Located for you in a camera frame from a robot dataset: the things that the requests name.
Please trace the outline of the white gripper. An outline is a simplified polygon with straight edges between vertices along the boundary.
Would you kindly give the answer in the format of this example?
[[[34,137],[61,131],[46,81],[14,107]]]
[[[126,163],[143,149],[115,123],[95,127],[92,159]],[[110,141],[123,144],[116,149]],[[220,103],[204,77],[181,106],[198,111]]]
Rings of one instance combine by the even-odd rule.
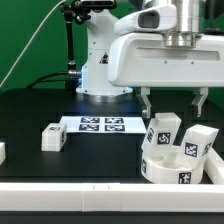
[[[114,25],[108,80],[141,87],[142,117],[152,117],[148,87],[198,87],[191,103],[200,117],[208,87],[224,87],[224,36],[199,32],[199,3],[155,3]]]

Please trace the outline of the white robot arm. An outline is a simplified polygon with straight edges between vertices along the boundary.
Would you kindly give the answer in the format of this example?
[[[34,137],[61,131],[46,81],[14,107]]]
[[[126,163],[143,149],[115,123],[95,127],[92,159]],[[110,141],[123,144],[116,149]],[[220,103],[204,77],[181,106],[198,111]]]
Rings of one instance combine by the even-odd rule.
[[[224,87],[224,36],[200,32],[206,0],[142,0],[139,11],[121,19],[108,2],[81,0],[91,19],[80,93],[112,101],[139,87],[148,118],[152,87],[194,88],[197,108],[209,88]]]

